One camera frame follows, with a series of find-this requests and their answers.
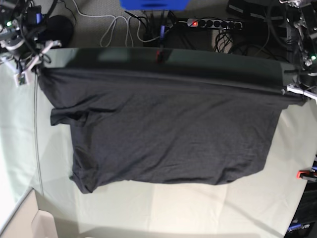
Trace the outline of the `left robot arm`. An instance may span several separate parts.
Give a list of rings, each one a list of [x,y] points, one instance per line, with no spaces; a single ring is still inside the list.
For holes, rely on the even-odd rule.
[[[273,7],[285,9],[287,37],[280,37],[272,21]],[[266,19],[271,34],[284,49],[291,50],[292,68],[283,74],[292,79],[286,91],[317,100],[317,2],[315,0],[272,0]]]

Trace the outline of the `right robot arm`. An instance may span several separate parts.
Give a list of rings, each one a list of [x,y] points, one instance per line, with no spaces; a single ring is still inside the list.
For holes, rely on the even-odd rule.
[[[22,75],[38,64],[51,63],[47,52],[60,41],[38,40],[47,28],[47,22],[58,1],[54,0],[48,12],[42,14],[39,5],[32,0],[2,0],[0,2],[0,63],[16,67],[13,72]]]

